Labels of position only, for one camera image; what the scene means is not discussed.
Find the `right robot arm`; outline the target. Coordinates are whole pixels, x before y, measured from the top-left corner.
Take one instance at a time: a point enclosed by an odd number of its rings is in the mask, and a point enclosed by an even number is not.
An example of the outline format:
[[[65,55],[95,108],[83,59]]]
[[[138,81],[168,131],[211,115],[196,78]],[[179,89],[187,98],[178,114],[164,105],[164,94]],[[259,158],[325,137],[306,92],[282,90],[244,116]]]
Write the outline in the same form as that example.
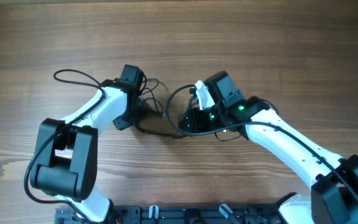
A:
[[[256,96],[245,98],[225,71],[189,85],[179,122],[191,136],[232,131],[270,151],[306,184],[309,196],[290,194],[278,204],[286,223],[358,223],[358,155],[347,159],[314,143]]]

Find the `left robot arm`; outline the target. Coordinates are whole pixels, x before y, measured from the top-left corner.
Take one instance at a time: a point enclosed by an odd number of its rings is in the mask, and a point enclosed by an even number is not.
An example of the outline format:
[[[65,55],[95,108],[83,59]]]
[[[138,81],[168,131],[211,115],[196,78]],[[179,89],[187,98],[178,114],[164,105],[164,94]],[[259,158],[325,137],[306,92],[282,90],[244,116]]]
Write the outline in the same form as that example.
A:
[[[98,138],[110,124],[123,130],[141,116],[139,96],[146,81],[139,67],[125,65],[119,78],[92,83],[97,92],[78,111],[41,123],[24,190],[37,203],[47,201],[31,194],[31,188],[52,196],[51,204],[67,205],[56,211],[55,223],[122,222],[122,213],[95,186]]]

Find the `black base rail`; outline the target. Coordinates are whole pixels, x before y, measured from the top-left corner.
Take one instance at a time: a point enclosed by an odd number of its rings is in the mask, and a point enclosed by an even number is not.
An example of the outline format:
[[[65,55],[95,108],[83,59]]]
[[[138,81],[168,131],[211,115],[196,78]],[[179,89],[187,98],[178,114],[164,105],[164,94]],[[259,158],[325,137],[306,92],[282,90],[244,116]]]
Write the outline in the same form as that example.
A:
[[[220,211],[220,206],[197,207],[140,207],[121,205],[113,208],[113,214],[105,223],[286,223],[273,204],[229,205],[230,211]]]

